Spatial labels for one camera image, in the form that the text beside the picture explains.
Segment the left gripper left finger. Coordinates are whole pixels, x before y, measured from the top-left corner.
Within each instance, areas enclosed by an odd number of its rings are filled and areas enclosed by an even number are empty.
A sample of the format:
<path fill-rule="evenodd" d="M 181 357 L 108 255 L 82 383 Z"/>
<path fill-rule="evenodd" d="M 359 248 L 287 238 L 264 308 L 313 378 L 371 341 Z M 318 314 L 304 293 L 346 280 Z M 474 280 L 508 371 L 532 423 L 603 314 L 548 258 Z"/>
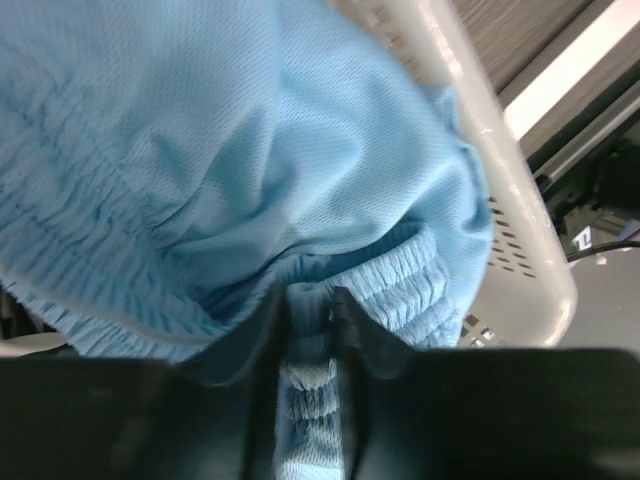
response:
<path fill-rule="evenodd" d="M 191 359 L 1 363 L 5 479 L 270 479 L 283 294 Z"/>

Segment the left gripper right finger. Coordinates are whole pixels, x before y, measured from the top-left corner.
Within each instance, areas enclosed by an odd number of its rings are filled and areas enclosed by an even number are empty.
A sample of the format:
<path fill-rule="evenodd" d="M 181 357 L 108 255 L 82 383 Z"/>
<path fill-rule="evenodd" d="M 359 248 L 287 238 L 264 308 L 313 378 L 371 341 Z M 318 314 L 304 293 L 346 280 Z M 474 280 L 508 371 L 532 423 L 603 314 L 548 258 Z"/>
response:
<path fill-rule="evenodd" d="M 635 479 L 639 361 L 619 349 L 419 351 L 340 288 L 349 479 Z"/>

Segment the light blue shorts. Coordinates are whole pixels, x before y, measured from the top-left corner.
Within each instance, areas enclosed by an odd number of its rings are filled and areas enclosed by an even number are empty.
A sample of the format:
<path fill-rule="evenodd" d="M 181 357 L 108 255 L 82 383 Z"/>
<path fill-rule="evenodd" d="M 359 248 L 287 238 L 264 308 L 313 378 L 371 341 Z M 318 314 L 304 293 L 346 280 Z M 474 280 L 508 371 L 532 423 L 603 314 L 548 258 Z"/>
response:
<path fill-rule="evenodd" d="M 279 479 L 342 475 L 326 310 L 453 347 L 493 244 L 452 92 L 322 1 L 5 1 L 1 283 L 82 355 L 180 362 L 276 285 Z"/>

